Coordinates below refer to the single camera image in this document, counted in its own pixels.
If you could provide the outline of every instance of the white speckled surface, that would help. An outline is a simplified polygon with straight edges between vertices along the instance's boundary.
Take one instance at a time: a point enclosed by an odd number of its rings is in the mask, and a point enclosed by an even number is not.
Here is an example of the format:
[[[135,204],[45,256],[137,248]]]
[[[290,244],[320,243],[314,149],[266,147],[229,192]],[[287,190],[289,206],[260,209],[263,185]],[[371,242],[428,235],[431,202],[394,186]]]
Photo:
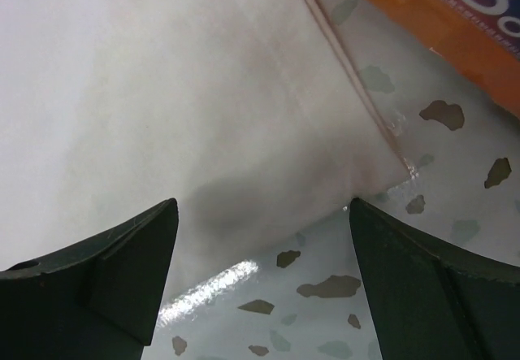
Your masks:
[[[518,121],[368,2],[320,1],[375,104],[418,166],[414,180],[373,202],[442,239],[520,266]],[[461,107],[465,120],[461,128],[451,131],[419,115],[436,100]],[[512,171],[499,185],[486,189],[484,181],[498,158],[507,158]],[[417,196],[416,202],[424,204],[407,210]],[[285,268],[277,267],[277,255],[289,250],[298,250],[301,256]],[[381,358],[362,286],[354,296],[336,299],[297,292],[300,285],[317,284],[331,275],[360,278],[346,212],[166,305],[144,359],[259,357],[253,350],[276,359]],[[271,303],[272,312],[237,308],[254,300]],[[361,328],[348,322],[351,314]],[[251,345],[264,348],[250,349]]]

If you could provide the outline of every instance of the small hole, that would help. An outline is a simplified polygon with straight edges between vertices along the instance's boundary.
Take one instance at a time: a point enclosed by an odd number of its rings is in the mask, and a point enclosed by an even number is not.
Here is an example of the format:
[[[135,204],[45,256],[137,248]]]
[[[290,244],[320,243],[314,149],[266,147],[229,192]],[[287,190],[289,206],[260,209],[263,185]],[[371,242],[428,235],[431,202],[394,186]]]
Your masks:
[[[37,260],[28,260],[24,262],[19,262],[18,264],[9,268],[8,271],[19,271],[20,269],[32,268],[38,265],[40,265],[40,263]]]

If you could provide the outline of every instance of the orange packaging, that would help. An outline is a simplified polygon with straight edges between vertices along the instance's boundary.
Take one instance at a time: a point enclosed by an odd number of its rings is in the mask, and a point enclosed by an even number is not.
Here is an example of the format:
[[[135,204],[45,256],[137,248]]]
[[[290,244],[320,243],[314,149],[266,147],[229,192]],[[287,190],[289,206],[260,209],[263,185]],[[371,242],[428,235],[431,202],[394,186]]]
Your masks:
[[[520,0],[370,0],[520,117]]]

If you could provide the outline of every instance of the plastic wrap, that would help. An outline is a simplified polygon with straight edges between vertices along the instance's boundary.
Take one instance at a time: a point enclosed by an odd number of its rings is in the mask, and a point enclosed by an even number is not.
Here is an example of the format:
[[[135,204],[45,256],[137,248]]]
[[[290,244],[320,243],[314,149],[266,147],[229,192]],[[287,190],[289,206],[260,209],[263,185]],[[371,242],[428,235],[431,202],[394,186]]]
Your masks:
[[[175,197],[169,297],[409,175],[304,0],[3,1],[0,268]]]
[[[319,2],[416,165],[416,177],[370,201],[424,232],[520,265],[518,121],[368,1]],[[349,211],[338,211],[166,305],[144,359],[381,359],[361,280]],[[310,288],[314,296],[301,295]],[[332,298],[338,288],[349,293]]]
[[[520,116],[520,0],[369,0]]]

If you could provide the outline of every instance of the dark green plastic piece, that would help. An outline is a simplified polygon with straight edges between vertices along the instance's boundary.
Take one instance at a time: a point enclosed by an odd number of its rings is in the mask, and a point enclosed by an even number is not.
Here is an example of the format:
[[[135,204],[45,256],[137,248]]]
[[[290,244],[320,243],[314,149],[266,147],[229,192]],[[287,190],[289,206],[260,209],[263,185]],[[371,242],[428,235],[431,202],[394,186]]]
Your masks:
[[[176,241],[176,201],[0,272],[0,358],[139,360]]]
[[[520,268],[359,199],[350,226],[383,360],[520,358]]]

